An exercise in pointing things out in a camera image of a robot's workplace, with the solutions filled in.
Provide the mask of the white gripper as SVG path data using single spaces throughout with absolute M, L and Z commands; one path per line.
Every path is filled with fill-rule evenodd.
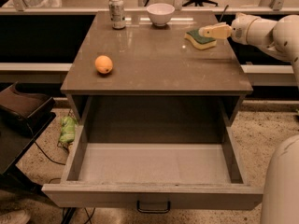
M 231 37 L 234 42 L 239 44 L 253 45 L 255 39 L 249 30 L 251 25 L 258 19 L 258 16 L 238 12 L 232 21 L 232 28 L 226 23 L 208 25 L 199 29 L 199 35 L 215 39 Z

